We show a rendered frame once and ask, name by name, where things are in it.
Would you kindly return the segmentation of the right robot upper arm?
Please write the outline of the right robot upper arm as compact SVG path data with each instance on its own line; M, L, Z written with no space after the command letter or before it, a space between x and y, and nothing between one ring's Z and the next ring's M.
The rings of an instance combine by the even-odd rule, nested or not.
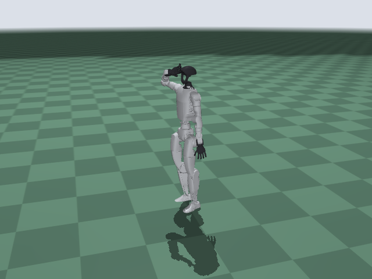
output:
M177 83L174 83L174 82L171 82L171 81L167 81L167 82L164 82L164 81L160 81L162 86L167 86L169 87L170 89L174 90L176 93L177 93L177 89L179 86L182 86L181 84L177 84Z

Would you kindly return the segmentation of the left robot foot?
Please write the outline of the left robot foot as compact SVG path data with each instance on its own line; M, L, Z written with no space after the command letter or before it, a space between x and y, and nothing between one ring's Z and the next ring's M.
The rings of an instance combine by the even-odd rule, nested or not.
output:
M195 209L199 208L201 206L200 202L197 201L197 204L194 205L193 203L190 203L186 208L183 209L184 213L189 213L194 211Z

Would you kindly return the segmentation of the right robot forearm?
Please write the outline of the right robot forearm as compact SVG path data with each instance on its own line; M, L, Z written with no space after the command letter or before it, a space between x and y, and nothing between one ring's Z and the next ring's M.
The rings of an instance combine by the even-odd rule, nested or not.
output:
M168 74L168 70L164 70L164 73L162 75L162 81L167 82L169 81L169 76L165 76L165 74Z

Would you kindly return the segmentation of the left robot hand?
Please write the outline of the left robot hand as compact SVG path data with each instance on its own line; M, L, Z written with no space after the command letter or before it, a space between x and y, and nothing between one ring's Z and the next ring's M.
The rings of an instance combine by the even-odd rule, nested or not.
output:
M202 139L202 141L203 141L203 139ZM202 156L203 156L203 159L204 159L204 154L205 154L205 157L206 157L206 152L205 152L205 148L203 147L203 143L202 144L198 144L197 139L196 139L196 145L198 147L196 148L196 151L194 153L194 156L196 155L196 153L198 153L198 159L199 159L199 154L200 154L200 159L202 159Z

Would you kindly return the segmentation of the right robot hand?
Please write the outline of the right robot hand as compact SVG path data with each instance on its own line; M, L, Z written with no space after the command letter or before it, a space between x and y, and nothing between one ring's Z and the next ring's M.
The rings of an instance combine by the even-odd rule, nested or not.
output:
M180 74L181 73L180 69L181 69L181 64L179 63L179 66L177 66L177 67L174 67L172 69L167 69L168 70L168 74L165 74L165 76L167 77L167 76L171 76L172 75L172 76L178 77L177 74Z

